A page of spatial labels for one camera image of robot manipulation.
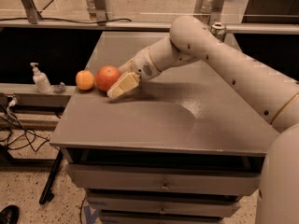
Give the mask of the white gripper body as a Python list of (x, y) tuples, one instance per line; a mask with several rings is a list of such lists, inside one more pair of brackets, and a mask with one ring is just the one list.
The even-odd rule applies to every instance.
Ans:
[(140, 50), (132, 59), (119, 67), (120, 72), (134, 72), (142, 80), (151, 80), (161, 74), (150, 57), (150, 49)]

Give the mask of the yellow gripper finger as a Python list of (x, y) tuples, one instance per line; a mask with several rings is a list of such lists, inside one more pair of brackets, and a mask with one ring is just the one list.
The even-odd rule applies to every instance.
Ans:
[(111, 99), (118, 98), (139, 85), (140, 77), (135, 72), (125, 72), (111, 86), (107, 96)]

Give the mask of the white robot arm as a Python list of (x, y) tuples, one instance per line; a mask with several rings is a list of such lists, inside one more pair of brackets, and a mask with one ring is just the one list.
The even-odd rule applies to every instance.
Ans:
[(114, 99), (164, 70), (207, 62), (279, 136), (263, 162), (255, 224), (299, 224), (298, 84), (271, 67), (221, 42), (194, 17), (173, 21), (169, 35), (140, 50), (120, 67), (108, 90)]

